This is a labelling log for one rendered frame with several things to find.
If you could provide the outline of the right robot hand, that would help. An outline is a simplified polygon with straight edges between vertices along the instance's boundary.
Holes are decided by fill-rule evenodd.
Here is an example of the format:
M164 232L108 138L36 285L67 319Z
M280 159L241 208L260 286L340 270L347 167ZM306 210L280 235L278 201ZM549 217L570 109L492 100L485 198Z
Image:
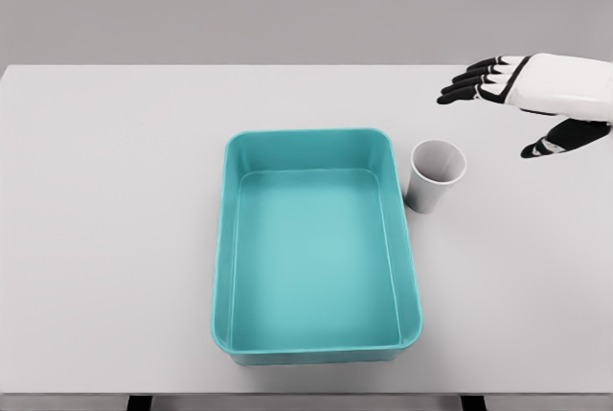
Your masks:
M547 53L489 57L454 77L437 103L477 100L563 118L521 158L570 152L613 132L613 62Z

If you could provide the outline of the white paper cup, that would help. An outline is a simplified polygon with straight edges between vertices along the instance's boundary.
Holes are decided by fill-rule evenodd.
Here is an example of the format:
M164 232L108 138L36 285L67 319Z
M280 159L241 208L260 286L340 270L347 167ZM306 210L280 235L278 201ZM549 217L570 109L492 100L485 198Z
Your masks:
M424 140L414 146L405 204L419 214L432 213L445 193L466 173L464 153L443 140Z

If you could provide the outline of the teal plastic basket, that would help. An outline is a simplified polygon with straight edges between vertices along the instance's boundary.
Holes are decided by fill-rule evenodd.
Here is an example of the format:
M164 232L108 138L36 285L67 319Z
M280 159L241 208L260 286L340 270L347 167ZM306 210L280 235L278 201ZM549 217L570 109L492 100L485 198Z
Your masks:
M242 366L389 361L423 315L392 142L245 131L224 153L211 333Z

